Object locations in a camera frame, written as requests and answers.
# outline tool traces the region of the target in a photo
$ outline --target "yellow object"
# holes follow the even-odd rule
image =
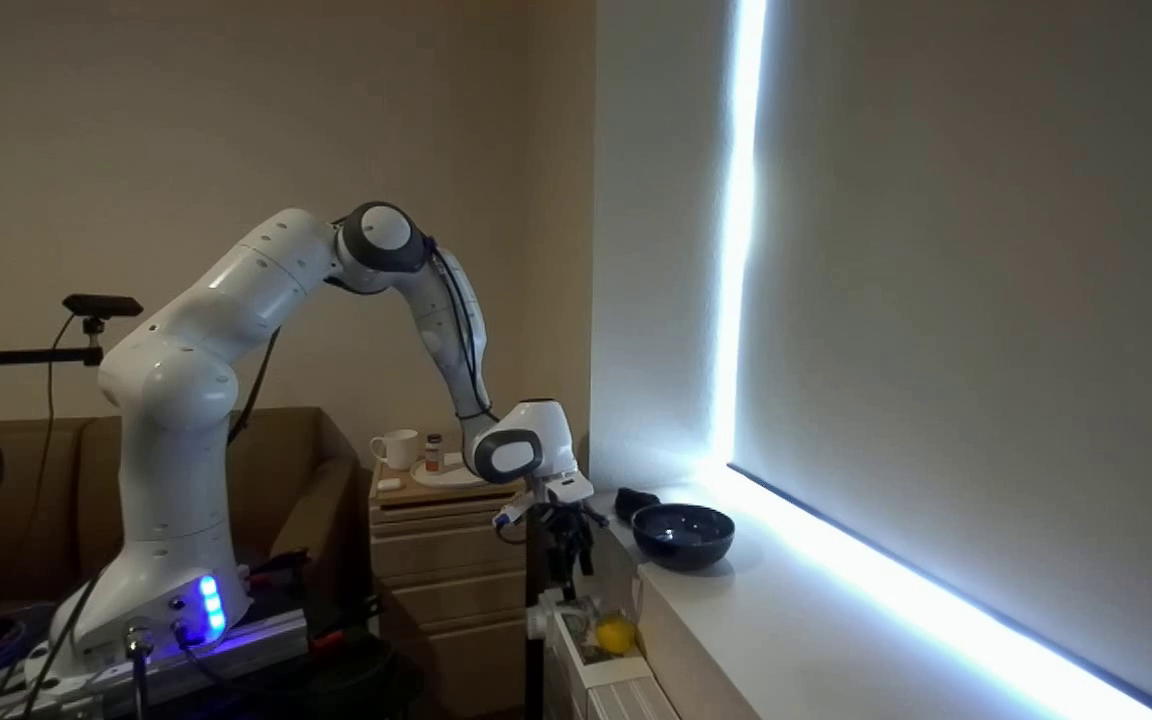
[[[608,655],[627,655],[639,649],[639,631],[623,614],[602,614],[591,631],[596,649]]]

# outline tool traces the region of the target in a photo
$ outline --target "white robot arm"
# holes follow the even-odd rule
[[[50,618],[61,677],[119,665],[126,631],[150,650],[172,650],[221,640],[248,611],[224,487],[229,418],[240,395],[236,360],[325,284],[361,296],[396,287],[411,304],[474,476],[544,478],[572,502],[591,497],[554,398],[490,414],[481,374],[486,341],[481,304],[460,264],[411,214],[396,204],[361,204],[325,222],[284,209],[100,363],[100,386],[122,423],[122,547],[96,582],[61,602]]]

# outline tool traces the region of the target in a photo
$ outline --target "light strip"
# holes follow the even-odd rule
[[[716,306],[716,354],[713,354],[713,414],[707,449],[728,460],[737,449],[737,382],[738,382],[738,317],[745,317],[745,269],[756,214],[756,121],[762,74],[762,0],[737,2],[733,74],[728,74],[728,169],[723,169],[723,214],[720,214],[720,306]]]
[[[738,320],[745,320],[745,269],[756,226],[756,115],[760,115],[760,64],[762,64],[762,0],[737,2],[733,74],[728,74],[728,174],[720,220],[720,317],[716,317],[716,367],[713,367],[713,460],[728,462],[737,453],[737,386],[738,386]],[[988,671],[997,685],[1056,717],[1137,720],[1152,717],[1127,692],[1085,671],[1068,655],[1019,635],[975,602],[915,577],[893,554],[861,543],[854,535],[824,522],[819,517],[785,502],[766,487],[728,471],[728,487],[745,487],[751,511],[766,522],[788,552],[824,568],[837,582],[864,594],[882,614],[929,635],[958,655],[966,666]]]

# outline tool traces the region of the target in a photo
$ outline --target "white roller blind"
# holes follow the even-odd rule
[[[1152,692],[1152,0],[766,2],[737,462]]]

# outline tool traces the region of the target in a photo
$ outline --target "beige wall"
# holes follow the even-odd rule
[[[163,304],[275,209],[334,214],[388,197],[465,258],[496,402],[554,386],[583,414],[588,161],[563,139],[580,113],[551,109],[572,98],[551,74],[580,80],[580,38],[525,9],[0,0],[0,347],[46,343],[67,293]],[[563,155],[528,150],[554,134]],[[577,255],[572,273],[547,279],[551,255]],[[554,317],[528,299],[551,284]],[[56,367],[56,410],[109,410],[93,381]],[[262,402],[325,402],[350,438],[453,423],[401,296],[321,293],[289,323]],[[43,414],[43,367],[0,367],[0,414]]]

